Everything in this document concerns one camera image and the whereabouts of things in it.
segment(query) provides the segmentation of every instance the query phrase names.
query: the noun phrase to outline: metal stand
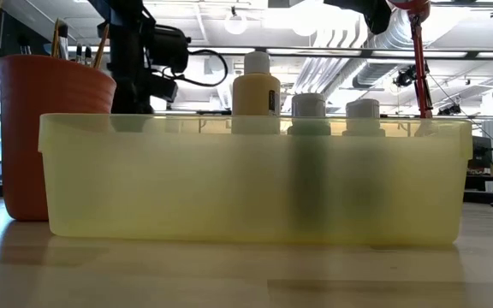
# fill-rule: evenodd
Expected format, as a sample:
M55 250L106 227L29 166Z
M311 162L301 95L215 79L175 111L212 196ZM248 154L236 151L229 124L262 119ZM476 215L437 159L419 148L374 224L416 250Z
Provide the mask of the metal stand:
M427 84L425 74L424 43L421 36L421 19L415 15L411 20L412 40L414 41L414 54L416 59L416 95L418 96L419 113L422 119L433 117L433 103L431 102L431 92Z

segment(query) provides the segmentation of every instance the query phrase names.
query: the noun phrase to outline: bottle label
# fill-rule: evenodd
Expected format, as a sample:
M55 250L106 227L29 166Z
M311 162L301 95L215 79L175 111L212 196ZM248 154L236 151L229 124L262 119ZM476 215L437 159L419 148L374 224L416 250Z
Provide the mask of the bottle label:
M273 90L270 90L269 101L270 101L270 116L279 116L279 112L277 112L277 105L280 105L281 102L279 102L279 104L277 103L276 94L275 91Z

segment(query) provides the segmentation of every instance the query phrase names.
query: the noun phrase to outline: wooden table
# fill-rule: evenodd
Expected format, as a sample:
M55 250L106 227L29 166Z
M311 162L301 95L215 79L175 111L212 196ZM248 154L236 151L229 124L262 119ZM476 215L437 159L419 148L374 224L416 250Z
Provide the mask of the wooden table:
M0 200L0 307L492 307L493 209L455 246L214 245L67 239Z

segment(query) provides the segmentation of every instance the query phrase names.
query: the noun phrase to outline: yellow plastic container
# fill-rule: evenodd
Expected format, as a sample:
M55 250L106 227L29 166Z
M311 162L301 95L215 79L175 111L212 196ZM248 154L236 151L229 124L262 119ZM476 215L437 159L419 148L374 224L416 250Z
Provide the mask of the yellow plastic container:
M43 115L39 150L58 235L440 245L472 141L463 121Z

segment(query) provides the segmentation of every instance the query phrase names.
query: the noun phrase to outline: red pole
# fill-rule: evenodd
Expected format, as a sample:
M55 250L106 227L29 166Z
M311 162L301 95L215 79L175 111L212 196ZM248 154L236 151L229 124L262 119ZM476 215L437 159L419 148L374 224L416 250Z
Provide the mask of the red pole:
M418 106L420 117L422 119L431 119L433 113L428 104L428 91L425 86L425 58L424 58L424 43L421 37L421 21L419 16L414 16L411 19L412 23L412 40L414 41L414 54L416 58L416 87L418 88Z

